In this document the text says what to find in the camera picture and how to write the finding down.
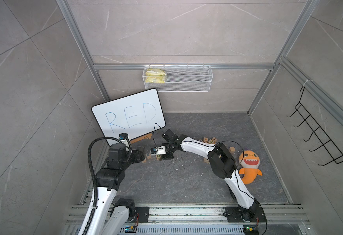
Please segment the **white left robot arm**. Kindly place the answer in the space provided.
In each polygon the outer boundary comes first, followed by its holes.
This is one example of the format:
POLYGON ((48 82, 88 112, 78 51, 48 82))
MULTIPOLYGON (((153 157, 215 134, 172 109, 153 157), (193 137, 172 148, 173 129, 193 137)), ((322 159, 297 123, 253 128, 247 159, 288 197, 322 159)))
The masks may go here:
POLYGON ((129 222, 129 229, 137 228, 140 221, 133 199, 113 200, 125 177, 125 170, 131 164, 140 163, 145 156, 139 150, 132 150, 128 134, 121 133, 119 138, 100 137, 92 141, 87 151, 88 166, 93 183, 93 195, 88 211, 79 230, 80 235, 117 235, 121 227, 129 222), (92 163, 93 145, 101 140, 113 140, 102 168, 96 173, 92 163))

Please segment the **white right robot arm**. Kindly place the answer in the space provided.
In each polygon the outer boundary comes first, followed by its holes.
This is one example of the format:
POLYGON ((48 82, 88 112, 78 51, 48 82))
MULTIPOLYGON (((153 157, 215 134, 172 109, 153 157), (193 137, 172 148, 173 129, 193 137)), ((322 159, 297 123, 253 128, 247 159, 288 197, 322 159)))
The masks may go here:
POLYGON ((224 143, 207 144, 186 135, 177 136, 170 129, 162 134, 166 141, 150 149, 151 155, 160 155, 162 159, 172 159, 176 151, 190 152, 207 159, 213 173, 223 179, 237 201, 235 207, 239 218, 246 222, 267 222, 265 212, 241 180, 238 166, 233 155, 224 143))

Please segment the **wooden block letter E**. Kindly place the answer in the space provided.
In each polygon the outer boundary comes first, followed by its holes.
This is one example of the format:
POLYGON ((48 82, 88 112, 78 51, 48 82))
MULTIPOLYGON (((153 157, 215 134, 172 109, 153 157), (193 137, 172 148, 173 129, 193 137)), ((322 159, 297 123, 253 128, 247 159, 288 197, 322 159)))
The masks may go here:
POLYGON ((151 158, 152 158, 152 154, 149 152, 149 153, 146 153, 146 158, 148 159, 148 160, 150 160, 151 158))

